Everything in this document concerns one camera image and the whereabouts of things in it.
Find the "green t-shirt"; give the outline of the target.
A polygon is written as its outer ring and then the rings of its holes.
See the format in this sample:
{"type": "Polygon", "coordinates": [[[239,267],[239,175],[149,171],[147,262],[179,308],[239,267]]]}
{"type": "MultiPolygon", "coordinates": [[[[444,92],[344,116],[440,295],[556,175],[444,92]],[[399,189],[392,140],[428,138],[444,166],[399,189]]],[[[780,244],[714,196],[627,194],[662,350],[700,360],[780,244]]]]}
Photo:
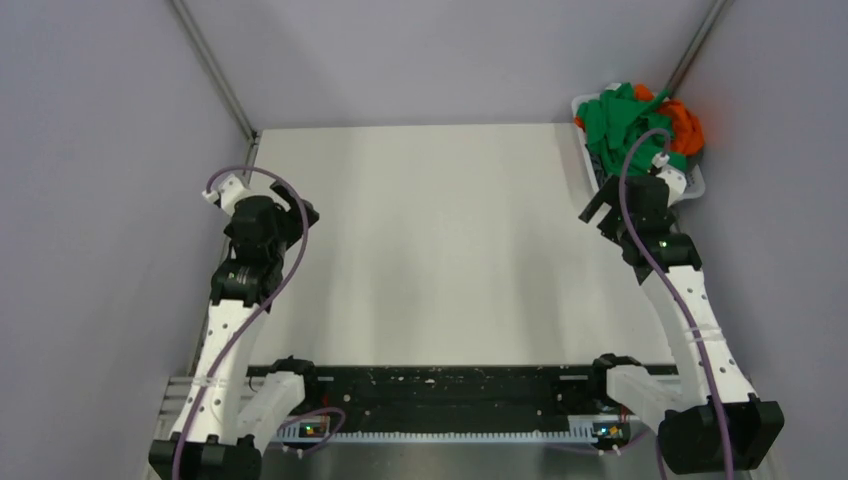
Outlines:
{"type": "Polygon", "coordinates": [[[588,152],[596,157],[608,175],[621,173],[627,153],[645,132],[662,129],[670,134],[670,164],[687,168],[684,144],[677,140],[691,135],[682,103],[669,98],[663,90],[653,93],[643,84],[623,83],[607,89],[595,99],[583,102],[575,114],[575,123],[586,135],[588,152]]]}

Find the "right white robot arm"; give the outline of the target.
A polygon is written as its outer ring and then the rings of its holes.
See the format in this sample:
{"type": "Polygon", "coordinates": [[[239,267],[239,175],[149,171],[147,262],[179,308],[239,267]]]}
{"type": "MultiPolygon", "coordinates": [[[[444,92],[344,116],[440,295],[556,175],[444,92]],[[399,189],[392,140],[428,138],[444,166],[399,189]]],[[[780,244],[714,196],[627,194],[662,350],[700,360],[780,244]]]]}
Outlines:
{"type": "Polygon", "coordinates": [[[651,430],[665,465],[677,475],[752,471],[766,459],[785,417],[763,400],[731,353],[706,291],[702,259],[691,237],[672,229],[671,186],[658,176],[609,178],[579,218],[604,205],[601,235],[653,306],[671,351],[680,387],[673,390],[627,355],[592,363],[589,404],[600,412],[623,406],[651,430]]]}

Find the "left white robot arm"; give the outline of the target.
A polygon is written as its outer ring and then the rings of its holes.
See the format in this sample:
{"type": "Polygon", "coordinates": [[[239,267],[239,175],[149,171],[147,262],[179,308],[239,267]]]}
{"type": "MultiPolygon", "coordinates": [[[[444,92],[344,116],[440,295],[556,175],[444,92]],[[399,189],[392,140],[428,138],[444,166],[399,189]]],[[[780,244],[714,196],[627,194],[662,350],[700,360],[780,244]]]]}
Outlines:
{"type": "Polygon", "coordinates": [[[183,407],[168,438],[150,446],[148,463],[162,479],[257,479],[286,416],[319,404],[318,383],[293,370],[272,374],[242,401],[265,320],[305,255],[287,266],[286,253],[306,245],[319,219],[286,182],[270,189],[256,193],[230,175],[207,196],[229,217],[229,251],[211,278],[206,337],[183,407]]]}

